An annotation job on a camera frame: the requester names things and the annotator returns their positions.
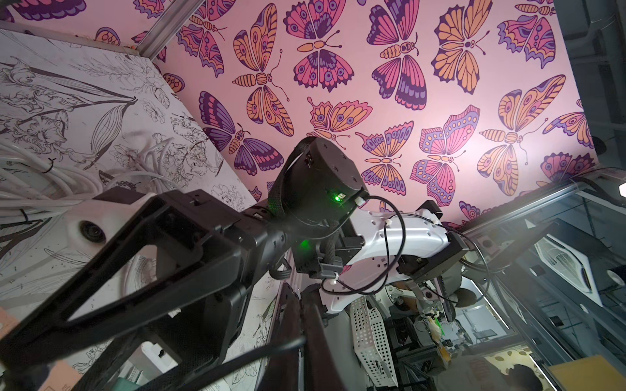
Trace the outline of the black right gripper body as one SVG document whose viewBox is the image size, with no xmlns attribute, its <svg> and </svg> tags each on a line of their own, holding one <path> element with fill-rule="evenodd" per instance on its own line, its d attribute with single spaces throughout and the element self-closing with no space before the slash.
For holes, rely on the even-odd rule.
<svg viewBox="0 0 626 391">
<path fill-rule="evenodd" d="M 156 280 L 90 314 L 79 308 L 141 249 L 156 247 Z M 150 198 L 107 235 L 93 259 L 26 319 L 54 327 L 61 357 L 107 342 L 78 381 L 101 390 L 144 342 L 161 345 L 178 366 L 148 390 L 200 390 L 262 358 L 286 352 L 286 341 L 226 360 L 254 285 L 289 247 L 289 225 L 266 205 L 237 212 L 211 195 L 168 192 Z"/>
</svg>

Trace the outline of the pink power strip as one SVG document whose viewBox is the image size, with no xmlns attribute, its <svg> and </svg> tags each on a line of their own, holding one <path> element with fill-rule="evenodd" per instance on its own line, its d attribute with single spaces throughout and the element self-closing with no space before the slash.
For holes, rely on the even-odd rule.
<svg viewBox="0 0 626 391">
<path fill-rule="evenodd" d="M 7 390 L 76 390 L 82 375 L 50 339 L 54 327 L 40 316 L 18 321 L 1 309 L 1 366 Z"/>
</svg>

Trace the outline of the white power strip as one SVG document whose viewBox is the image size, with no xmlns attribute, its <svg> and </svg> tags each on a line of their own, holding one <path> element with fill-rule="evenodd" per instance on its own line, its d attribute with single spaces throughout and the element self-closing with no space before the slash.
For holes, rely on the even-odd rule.
<svg viewBox="0 0 626 391">
<path fill-rule="evenodd" d="M 178 363 L 160 345 L 144 342 L 127 359 L 118 376 L 131 383 L 144 385 L 177 366 Z"/>
</svg>

